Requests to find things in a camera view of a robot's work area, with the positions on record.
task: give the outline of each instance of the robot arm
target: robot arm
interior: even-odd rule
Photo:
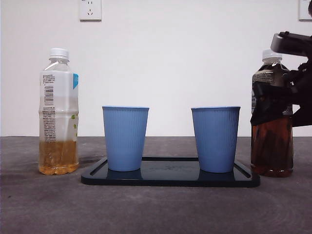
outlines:
[[[289,104],[300,105],[292,116],[293,127],[312,125],[312,36],[281,32],[275,34],[271,49],[278,53],[308,57],[298,70],[290,71],[285,79],[289,87],[271,86],[265,82],[253,84],[256,106],[251,118],[252,125],[283,117]]]

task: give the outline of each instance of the table surface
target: table surface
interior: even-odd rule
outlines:
[[[104,137],[79,137],[80,168],[38,172],[38,137],[1,137],[1,233],[312,233],[312,137],[294,138],[294,172],[256,188],[91,186],[86,167],[106,154]],[[194,137],[147,137],[145,156],[196,156]],[[249,167],[250,137],[236,160]]]

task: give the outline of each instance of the blue label stripe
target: blue label stripe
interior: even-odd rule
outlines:
[[[78,85],[78,74],[73,74],[73,89]]]

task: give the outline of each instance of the bottle label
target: bottle label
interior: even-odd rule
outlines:
[[[44,71],[40,77],[40,140],[77,140],[78,75]]]
[[[275,85],[274,82],[274,72],[262,72],[262,73],[256,73],[253,75],[253,83],[256,81],[262,81],[269,83],[270,85]],[[256,98],[254,96],[254,92],[252,91],[252,113],[254,112],[255,109],[255,103],[256,103]],[[293,114],[293,106],[289,105],[287,106],[287,109],[283,112],[283,115],[292,115]]]

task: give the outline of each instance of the iced tea bottle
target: iced tea bottle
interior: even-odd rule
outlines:
[[[78,75],[67,50],[52,48],[50,61],[40,74],[39,171],[61,175],[78,167]]]
[[[272,50],[263,51],[262,67],[253,75],[255,81],[274,86],[288,86],[284,76],[289,70],[281,64],[282,55]],[[252,112],[255,97],[252,97]],[[254,172],[271,177],[287,177],[293,172],[293,126],[292,106],[283,117],[252,126],[251,168]]]

